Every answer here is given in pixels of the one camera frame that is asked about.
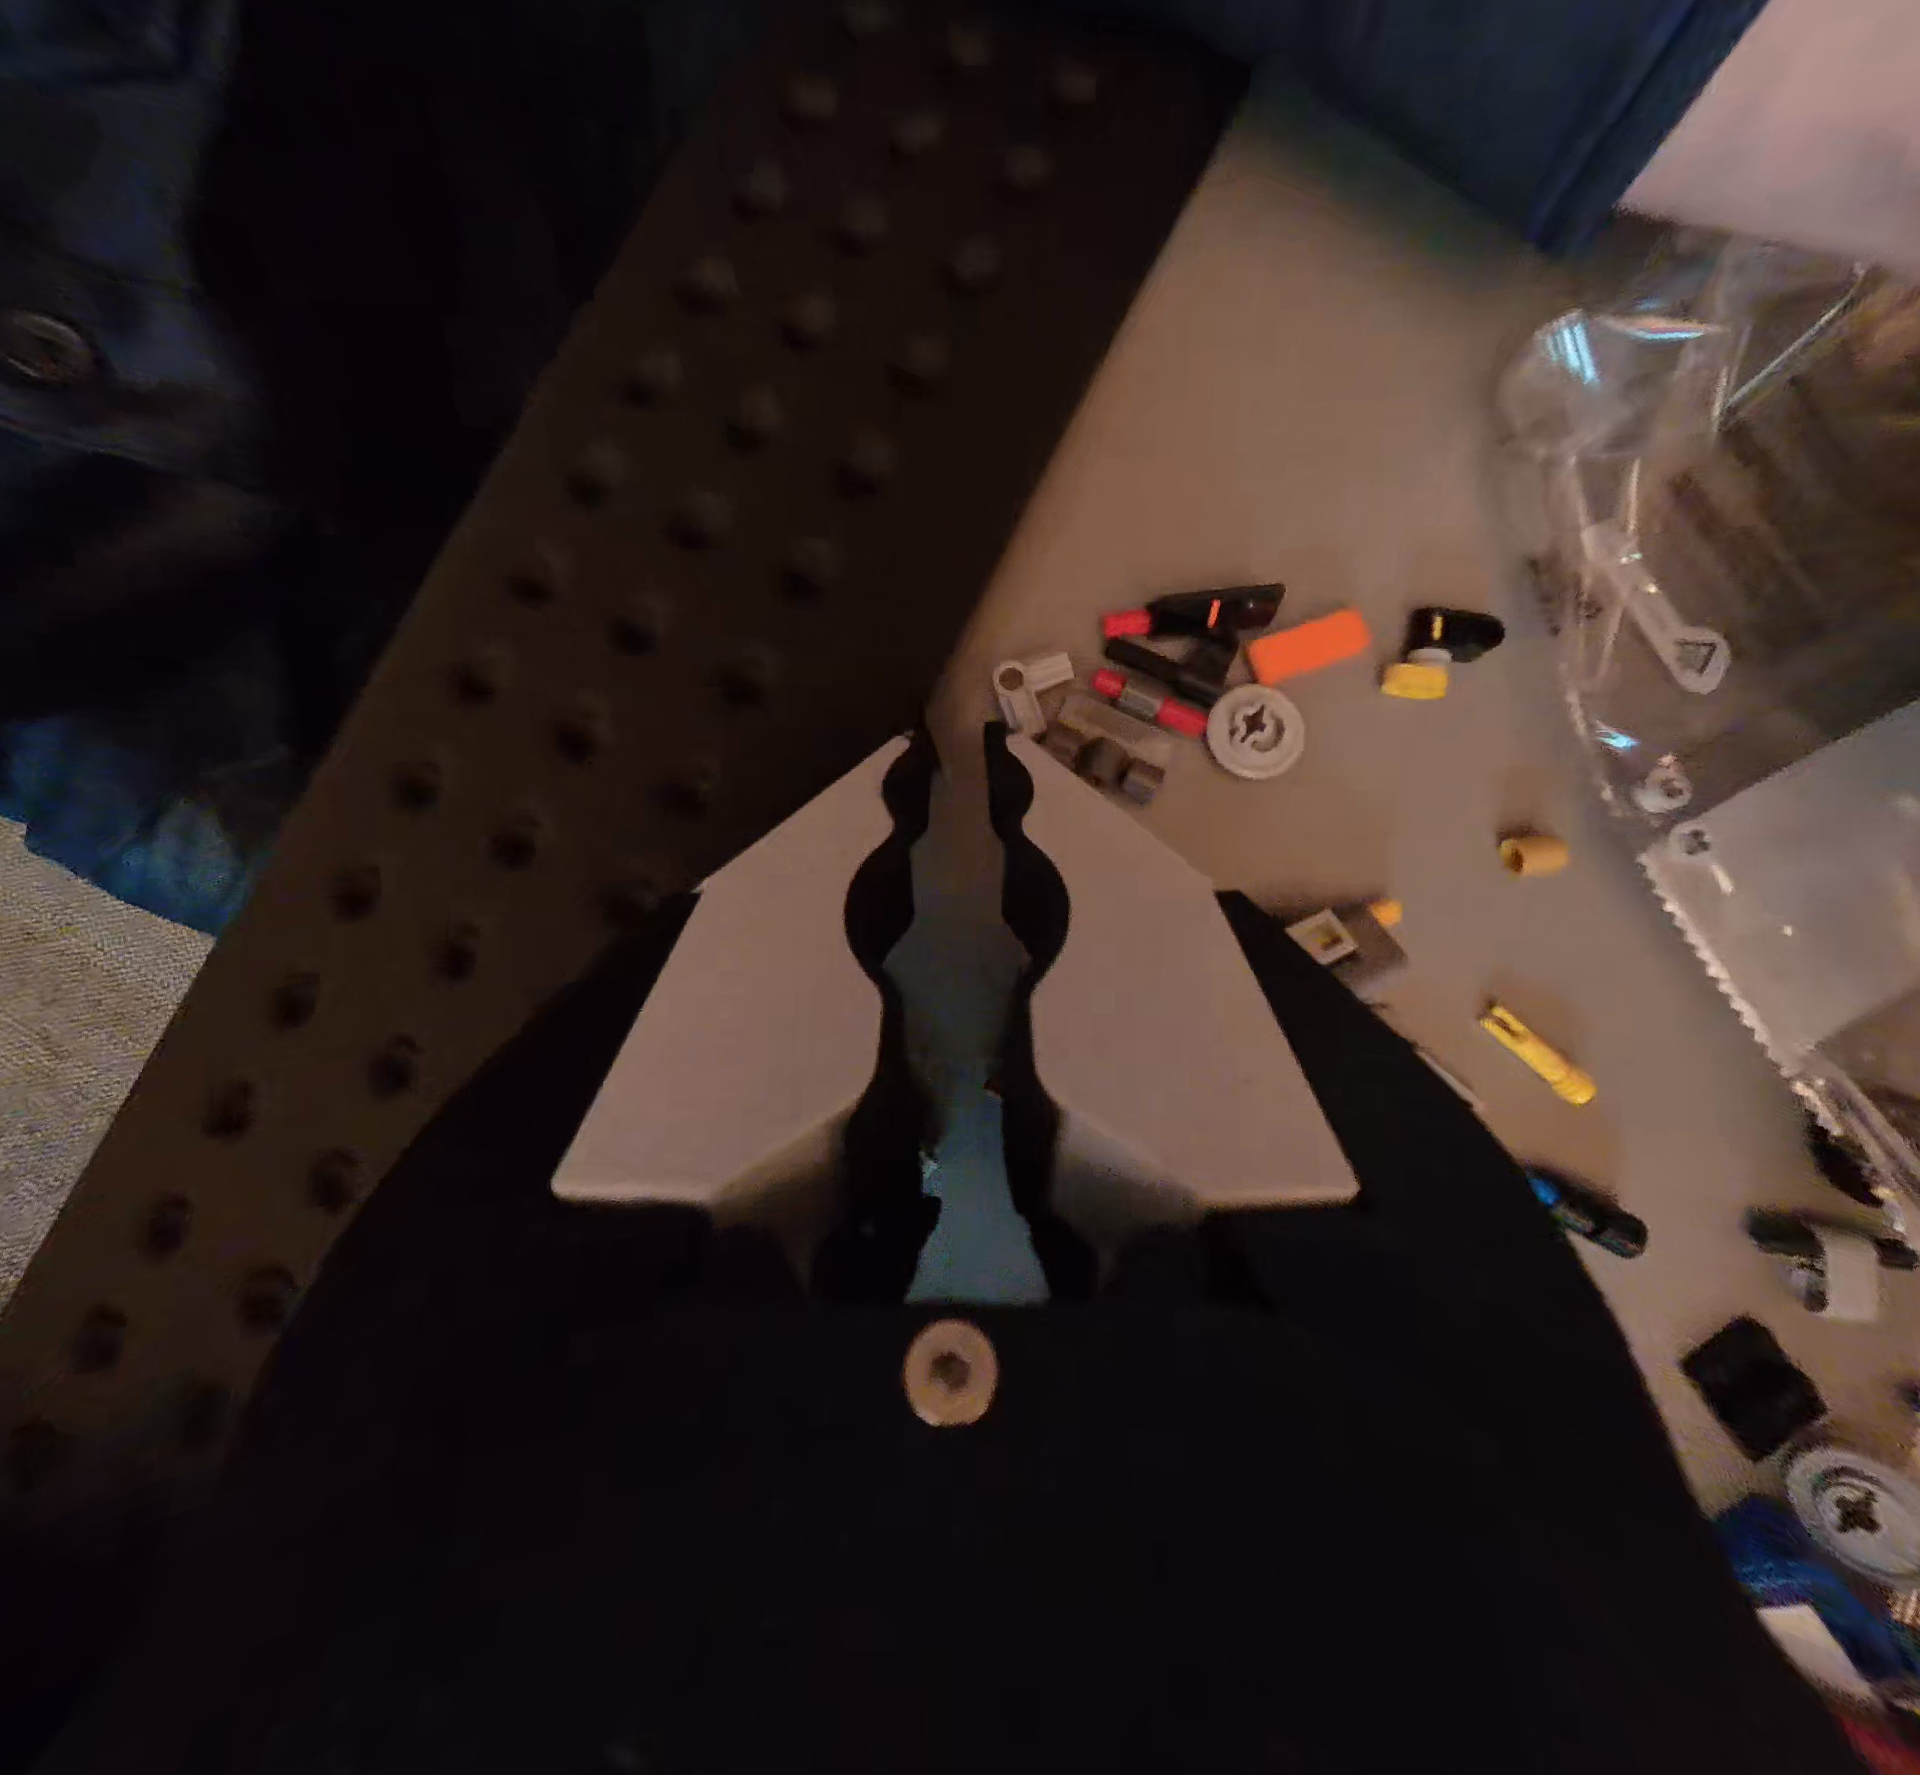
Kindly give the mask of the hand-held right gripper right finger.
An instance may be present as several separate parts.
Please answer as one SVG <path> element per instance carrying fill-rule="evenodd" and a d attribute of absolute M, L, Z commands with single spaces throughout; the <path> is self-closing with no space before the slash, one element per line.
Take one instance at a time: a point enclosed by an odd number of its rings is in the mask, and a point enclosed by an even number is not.
<path fill-rule="evenodd" d="M 1212 879 L 1032 738 L 980 736 L 1013 1211 L 1050 1293 L 1149 1229 L 1342 1207 L 1359 1183 Z"/>

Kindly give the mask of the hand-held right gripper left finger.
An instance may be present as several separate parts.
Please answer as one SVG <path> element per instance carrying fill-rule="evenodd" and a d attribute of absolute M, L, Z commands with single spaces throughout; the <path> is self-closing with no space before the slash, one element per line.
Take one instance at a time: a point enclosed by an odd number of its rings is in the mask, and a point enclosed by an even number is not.
<path fill-rule="evenodd" d="M 707 875 L 550 1179 L 588 1209 L 699 1211 L 830 1299 L 897 1299 L 939 1199 L 892 957 L 939 756 L 924 730 Z"/>

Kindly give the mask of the pile of toy bricks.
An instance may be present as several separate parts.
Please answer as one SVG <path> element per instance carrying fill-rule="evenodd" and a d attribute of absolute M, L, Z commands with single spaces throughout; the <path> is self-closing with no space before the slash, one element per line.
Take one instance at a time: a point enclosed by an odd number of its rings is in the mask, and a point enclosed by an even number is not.
<path fill-rule="evenodd" d="M 1204 736 L 1132 642 L 1040 748 L 1094 789 Z M 1916 1633 L 1787 1503 L 1702 1517 L 1572 1245 L 1646 1223 L 1515 1157 L 1348 975 L 1390 925 L 1219 891 L 1355 1169 L 1342 1207 L 1215 1215 L 1050 1293 L 1005 1403 L 1020 1609 L 1117 1767 L 1836 1771 L 1916 1765 Z"/>

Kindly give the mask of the grey toy pulley wheel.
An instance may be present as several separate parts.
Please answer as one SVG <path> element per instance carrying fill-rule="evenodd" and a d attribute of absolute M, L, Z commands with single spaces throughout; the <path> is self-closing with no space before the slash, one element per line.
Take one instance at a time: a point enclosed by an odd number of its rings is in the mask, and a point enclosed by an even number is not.
<path fill-rule="evenodd" d="M 1787 1505 L 1816 1547 L 1887 1589 L 1918 1583 L 1918 1479 L 1867 1451 L 1820 1443 L 1784 1469 Z"/>
<path fill-rule="evenodd" d="M 1208 712 L 1204 744 L 1212 762 L 1234 779 L 1280 779 L 1304 760 L 1306 722 L 1287 694 L 1238 684 Z"/>

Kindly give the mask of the orange toy panel piece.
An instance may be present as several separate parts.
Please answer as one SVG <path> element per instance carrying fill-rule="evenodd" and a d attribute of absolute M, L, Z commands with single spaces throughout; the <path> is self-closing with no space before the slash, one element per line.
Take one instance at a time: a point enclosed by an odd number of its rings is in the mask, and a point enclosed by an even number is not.
<path fill-rule="evenodd" d="M 1291 680 L 1368 654 L 1373 636 L 1359 610 L 1339 608 L 1306 622 L 1271 630 L 1245 642 L 1245 666 L 1252 680 L 1280 688 Z"/>

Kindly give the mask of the black perforated board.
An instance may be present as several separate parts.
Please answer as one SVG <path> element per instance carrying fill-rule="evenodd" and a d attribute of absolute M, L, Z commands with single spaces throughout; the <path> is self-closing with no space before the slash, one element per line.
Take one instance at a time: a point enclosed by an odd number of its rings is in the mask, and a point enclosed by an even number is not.
<path fill-rule="evenodd" d="M 3 1309 L 3 1531 L 211 1469 L 443 1099 L 921 718 L 1250 82 L 761 8 Z"/>

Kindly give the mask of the serrated white paper bag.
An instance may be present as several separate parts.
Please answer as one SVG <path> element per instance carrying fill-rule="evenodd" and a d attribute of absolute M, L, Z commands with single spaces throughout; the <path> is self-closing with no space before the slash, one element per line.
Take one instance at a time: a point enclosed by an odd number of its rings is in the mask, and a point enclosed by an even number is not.
<path fill-rule="evenodd" d="M 1916 704 L 1679 821 L 1637 865 L 1787 1079 L 1916 1103 Z"/>

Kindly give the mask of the flat clear empty bag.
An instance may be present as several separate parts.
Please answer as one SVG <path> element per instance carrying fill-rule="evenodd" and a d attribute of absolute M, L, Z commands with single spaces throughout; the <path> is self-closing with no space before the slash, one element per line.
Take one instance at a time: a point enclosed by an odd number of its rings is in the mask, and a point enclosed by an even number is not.
<path fill-rule="evenodd" d="M 1918 286 L 1630 218 L 1495 396 L 1601 801 L 1660 833 L 1918 688 Z"/>

